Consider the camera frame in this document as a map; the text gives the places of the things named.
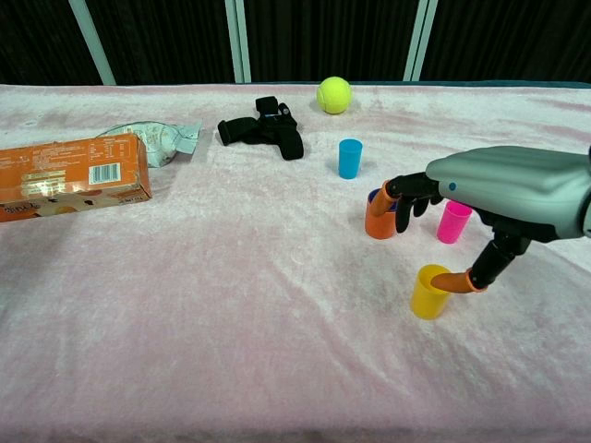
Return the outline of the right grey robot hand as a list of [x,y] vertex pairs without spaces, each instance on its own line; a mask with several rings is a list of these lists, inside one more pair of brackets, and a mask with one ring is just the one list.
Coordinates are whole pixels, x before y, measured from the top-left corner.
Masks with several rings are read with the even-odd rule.
[[480,292],[531,242],[590,235],[590,156],[521,146],[467,150],[385,181],[369,211],[379,217],[395,208],[403,233],[411,217],[445,198],[475,210],[493,238],[470,269],[431,283],[445,292]]

